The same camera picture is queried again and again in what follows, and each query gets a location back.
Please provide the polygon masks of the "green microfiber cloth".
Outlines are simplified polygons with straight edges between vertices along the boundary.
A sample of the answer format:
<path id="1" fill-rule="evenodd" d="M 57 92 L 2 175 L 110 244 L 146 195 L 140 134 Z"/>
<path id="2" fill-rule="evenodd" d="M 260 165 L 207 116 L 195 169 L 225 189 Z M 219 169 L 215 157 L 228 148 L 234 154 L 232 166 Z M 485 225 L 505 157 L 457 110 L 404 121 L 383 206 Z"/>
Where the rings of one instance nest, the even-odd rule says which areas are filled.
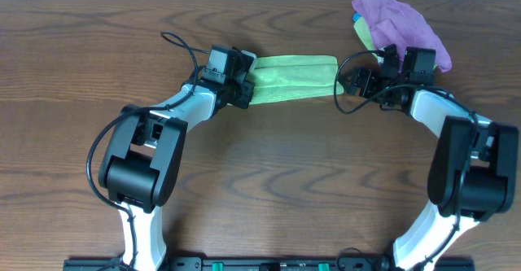
<path id="1" fill-rule="evenodd" d="M 254 83 L 250 105 L 331 96 L 338 72 L 331 55 L 261 57 L 247 79 Z"/>

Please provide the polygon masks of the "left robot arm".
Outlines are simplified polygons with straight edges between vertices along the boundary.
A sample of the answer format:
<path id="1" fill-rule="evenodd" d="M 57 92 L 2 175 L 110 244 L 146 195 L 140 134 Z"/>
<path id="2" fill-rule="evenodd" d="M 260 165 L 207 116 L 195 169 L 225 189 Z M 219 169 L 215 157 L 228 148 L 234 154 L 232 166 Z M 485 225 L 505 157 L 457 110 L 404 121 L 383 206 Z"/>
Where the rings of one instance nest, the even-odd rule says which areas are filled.
<path id="1" fill-rule="evenodd" d="M 123 224 L 125 250 L 120 270 L 157 270 L 167 247 L 162 207 L 177 181 L 187 133 L 228 105 L 246 109 L 254 83 L 247 79 L 257 57 L 252 52 L 213 46 L 208 62 L 196 66 L 181 89 L 151 107 L 125 106 L 108 125 L 112 131 L 99 169 L 104 202 Z"/>

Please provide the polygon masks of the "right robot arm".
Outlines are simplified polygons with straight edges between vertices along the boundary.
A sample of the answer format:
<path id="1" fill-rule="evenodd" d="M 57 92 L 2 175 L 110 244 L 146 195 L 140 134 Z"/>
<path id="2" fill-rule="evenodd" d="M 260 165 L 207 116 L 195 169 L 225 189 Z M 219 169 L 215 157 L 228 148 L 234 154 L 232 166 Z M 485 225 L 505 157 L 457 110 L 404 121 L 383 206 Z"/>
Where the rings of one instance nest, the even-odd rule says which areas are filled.
<path id="1" fill-rule="evenodd" d="M 409 229 L 383 255 L 348 255 L 340 270 L 465 270 L 468 261 L 443 263 L 441 256 L 466 231 L 507 212 L 514 202 L 519 131 L 479 115 L 435 84 L 436 51 L 395 45 L 372 50 L 380 69 L 338 70 L 343 87 L 383 111 L 399 111 L 438 138 L 427 179 L 428 201 Z"/>

